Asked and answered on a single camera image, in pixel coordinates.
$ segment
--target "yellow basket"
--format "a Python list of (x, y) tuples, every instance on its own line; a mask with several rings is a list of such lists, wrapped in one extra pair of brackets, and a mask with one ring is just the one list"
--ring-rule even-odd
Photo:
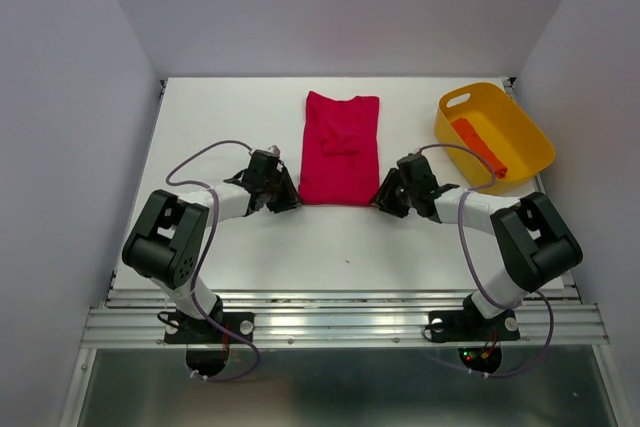
[[(467, 97), (459, 103), (452, 102)], [(526, 182), (548, 167), (555, 157), (553, 145), (529, 116), (498, 86), (486, 82), (467, 85), (440, 99), (434, 132), (440, 142), (465, 145), (452, 122), (464, 117), (487, 147), (506, 165), (507, 174), (482, 190), (501, 194)], [(475, 157), (445, 149), (472, 187), (487, 184), (491, 174)]]

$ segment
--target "gray wall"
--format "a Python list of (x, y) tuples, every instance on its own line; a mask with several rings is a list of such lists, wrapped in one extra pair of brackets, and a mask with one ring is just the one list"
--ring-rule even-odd
[(556, 146), (544, 180), (582, 244), (578, 285), (600, 305), (640, 419), (638, 32), (638, 0), (563, 0), (516, 86)]
[(55, 425), (157, 105), (116, 0), (0, 0), (0, 423)]
[(119, 0), (169, 75), (513, 75), (561, 0)]

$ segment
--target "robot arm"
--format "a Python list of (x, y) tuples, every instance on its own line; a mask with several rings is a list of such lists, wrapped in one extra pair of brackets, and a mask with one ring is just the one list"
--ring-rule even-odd
[[(389, 171), (372, 202), (397, 217), (405, 217), (415, 208), (421, 217), (433, 222), (457, 224), (465, 192), (467, 189), (453, 184), (440, 186), (427, 159), (410, 154)], [(504, 269), (484, 288), (501, 306), (519, 305), (529, 293), (582, 261), (576, 239), (542, 193), (516, 198), (471, 192), (465, 200), (463, 223), (496, 237)], [(483, 340), (513, 312), (494, 305), (476, 291), (465, 299), (461, 312), (431, 315), (438, 315), (444, 323), (441, 332), (433, 333), (434, 341), (446, 342)], [(501, 339), (517, 340), (516, 334), (506, 332)]]
[[(255, 150), (249, 166), (215, 185), (218, 222), (246, 217), (266, 207), (273, 213), (295, 209), (300, 198), (279, 151)], [(122, 260), (157, 284), (178, 311), (201, 320), (192, 300), (192, 277), (205, 229), (213, 221), (213, 199), (207, 191), (175, 195), (153, 192), (142, 209), (122, 251)], [(196, 279), (198, 302), (213, 318), (222, 314), (218, 296)]]

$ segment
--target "orange cloth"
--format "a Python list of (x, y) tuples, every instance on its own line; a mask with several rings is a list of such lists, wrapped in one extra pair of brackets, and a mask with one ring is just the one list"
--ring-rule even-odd
[(459, 118), (458, 120), (454, 120), (451, 122), (451, 125), (458, 133), (458, 135), (462, 138), (464, 143), (473, 150), (480, 157), (485, 159), (493, 170), (496, 172), (496, 177), (499, 179), (504, 179), (507, 175), (507, 166), (500, 162), (500, 159), (496, 157), (496, 155), (491, 151), (487, 144), (480, 138), (476, 129), (473, 128), (471, 122), (469, 122), (464, 117)]

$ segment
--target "gray floor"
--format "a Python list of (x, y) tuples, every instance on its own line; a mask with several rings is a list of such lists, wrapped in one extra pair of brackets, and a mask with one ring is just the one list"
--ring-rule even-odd
[[(507, 348), (502, 370), (535, 348)], [(236, 356), (233, 368), (250, 360)], [(554, 347), (517, 378), (483, 380), (443, 366), (453, 350), (265, 352), (250, 378), (192, 380), (184, 353), (98, 353), (80, 425), (609, 426), (616, 425), (590, 347)]]

